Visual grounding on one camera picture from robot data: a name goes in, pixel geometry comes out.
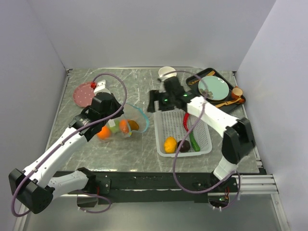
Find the green lime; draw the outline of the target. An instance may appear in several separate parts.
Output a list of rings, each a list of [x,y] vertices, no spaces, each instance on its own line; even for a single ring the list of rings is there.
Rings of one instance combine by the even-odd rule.
[[[118,133],[120,131],[119,120],[114,120],[109,126],[109,128],[113,134]]]

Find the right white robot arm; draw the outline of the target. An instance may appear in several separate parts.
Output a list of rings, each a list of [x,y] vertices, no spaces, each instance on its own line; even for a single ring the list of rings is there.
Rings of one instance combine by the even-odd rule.
[[[211,188],[217,192],[224,190],[227,185],[228,174],[237,169],[239,162],[247,156],[256,145],[250,121],[231,116],[216,108],[205,99],[205,95],[197,95],[193,91],[185,91],[177,77],[169,77],[162,82],[164,91],[149,91],[147,112],[155,112],[158,102],[160,111],[174,108],[197,117],[207,123],[222,137],[222,158],[213,171]]]

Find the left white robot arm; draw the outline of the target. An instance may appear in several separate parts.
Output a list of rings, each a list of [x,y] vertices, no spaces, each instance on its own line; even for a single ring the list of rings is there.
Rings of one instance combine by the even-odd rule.
[[[73,191],[96,193],[96,175],[82,167],[61,177],[54,177],[61,165],[82,145],[89,142],[108,120],[123,115],[112,93],[100,92],[69,123],[60,138],[35,162],[9,174],[13,200],[18,200],[34,214],[42,212],[53,199]]]

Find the clear blue-zipper zip bag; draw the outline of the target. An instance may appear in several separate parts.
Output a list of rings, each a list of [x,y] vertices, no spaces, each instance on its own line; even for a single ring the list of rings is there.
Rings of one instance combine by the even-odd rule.
[[[123,115],[110,119],[97,133],[97,138],[103,142],[121,141],[144,133],[149,127],[149,118],[142,109],[125,103]]]

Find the brown kiwi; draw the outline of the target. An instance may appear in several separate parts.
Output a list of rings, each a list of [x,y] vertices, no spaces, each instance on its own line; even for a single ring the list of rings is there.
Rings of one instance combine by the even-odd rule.
[[[129,120],[128,124],[129,124],[129,127],[130,127],[131,130],[139,130],[140,129],[138,123],[134,120]]]

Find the orange tangerine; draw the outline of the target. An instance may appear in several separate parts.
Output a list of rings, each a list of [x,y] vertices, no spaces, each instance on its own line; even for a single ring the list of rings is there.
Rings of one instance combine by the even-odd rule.
[[[122,119],[119,122],[119,129],[122,133],[128,134],[129,133],[129,119]]]
[[[97,133],[97,137],[101,140],[108,139],[111,135],[112,132],[107,126],[102,127],[101,131]]]

